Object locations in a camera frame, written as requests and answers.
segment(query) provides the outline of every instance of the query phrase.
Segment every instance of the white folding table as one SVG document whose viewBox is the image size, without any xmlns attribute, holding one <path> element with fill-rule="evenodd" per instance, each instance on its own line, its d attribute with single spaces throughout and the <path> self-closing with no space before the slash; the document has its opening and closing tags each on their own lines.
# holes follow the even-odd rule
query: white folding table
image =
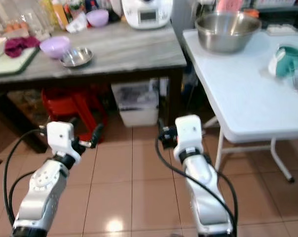
<svg viewBox="0 0 298 237">
<path fill-rule="evenodd" d="M 298 138 L 298 92 L 291 78 L 276 79 L 267 65 L 279 44 L 298 46 L 298 35 L 253 35 L 246 48 L 235 54 L 205 51 L 199 44 L 197 30 L 184 31 L 184 41 L 216 117 L 204 124 L 218 122 L 220 135 L 215 168 L 222 154 L 270 150 L 288 181 L 288 169 L 275 151 L 277 139 Z M 268 146 L 223 148 L 224 137 L 232 143 L 271 141 Z"/>
</svg>

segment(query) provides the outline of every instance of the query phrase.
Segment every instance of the small metal plate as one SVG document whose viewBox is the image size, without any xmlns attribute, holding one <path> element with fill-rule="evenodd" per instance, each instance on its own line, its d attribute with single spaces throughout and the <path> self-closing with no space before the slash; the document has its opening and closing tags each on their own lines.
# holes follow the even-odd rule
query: small metal plate
<svg viewBox="0 0 298 237">
<path fill-rule="evenodd" d="M 59 60 L 64 67 L 73 68 L 82 66 L 91 61 L 93 53 L 88 48 L 72 48 Z"/>
</svg>

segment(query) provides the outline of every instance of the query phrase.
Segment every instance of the teal mug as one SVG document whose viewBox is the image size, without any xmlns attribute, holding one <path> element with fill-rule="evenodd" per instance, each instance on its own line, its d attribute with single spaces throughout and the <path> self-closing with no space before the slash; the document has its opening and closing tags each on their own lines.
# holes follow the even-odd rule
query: teal mug
<svg viewBox="0 0 298 237">
<path fill-rule="evenodd" d="M 268 70 L 274 76 L 283 78 L 293 76 L 298 69 L 298 47 L 293 45 L 280 45 Z"/>
</svg>

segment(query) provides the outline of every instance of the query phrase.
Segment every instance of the cutting board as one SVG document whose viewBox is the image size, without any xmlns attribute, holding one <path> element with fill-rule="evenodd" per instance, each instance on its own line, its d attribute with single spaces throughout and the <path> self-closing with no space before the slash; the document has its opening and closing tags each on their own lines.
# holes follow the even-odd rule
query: cutting board
<svg viewBox="0 0 298 237">
<path fill-rule="evenodd" d="M 21 73 L 26 69 L 39 48 L 26 48 L 17 58 L 10 58 L 6 54 L 0 56 L 0 76 Z"/>
</svg>

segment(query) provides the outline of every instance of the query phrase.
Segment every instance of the fork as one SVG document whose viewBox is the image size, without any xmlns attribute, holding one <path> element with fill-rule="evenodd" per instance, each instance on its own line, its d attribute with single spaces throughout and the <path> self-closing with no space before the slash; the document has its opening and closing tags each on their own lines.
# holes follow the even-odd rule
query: fork
<svg viewBox="0 0 298 237">
<path fill-rule="evenodd" d="M 298 91 L 298 76 L 293 76 L 293 84 L 296 91 Z"/>
</svg>

